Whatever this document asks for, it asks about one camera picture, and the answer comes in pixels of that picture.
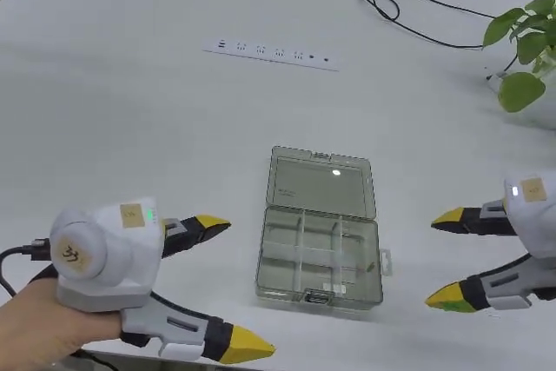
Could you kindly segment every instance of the clear plastic box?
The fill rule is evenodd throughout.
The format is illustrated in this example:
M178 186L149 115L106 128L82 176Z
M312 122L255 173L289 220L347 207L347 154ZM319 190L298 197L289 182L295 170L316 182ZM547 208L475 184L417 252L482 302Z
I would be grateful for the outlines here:
M380 304L375 217L368 160L275 147L257 294L349 309Z

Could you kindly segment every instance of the power strip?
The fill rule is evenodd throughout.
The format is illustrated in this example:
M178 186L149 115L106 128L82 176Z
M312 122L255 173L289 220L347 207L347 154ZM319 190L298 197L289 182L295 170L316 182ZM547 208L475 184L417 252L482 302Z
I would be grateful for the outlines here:
M227 56L243 56L245 58L254 58L273 63L300 65L301 67L310 67L312 69L339 70L335 60L329 56L317 55L305 50L274 47L265 43L245 43L243 41L219 38L209 43L203 51L225 54Z

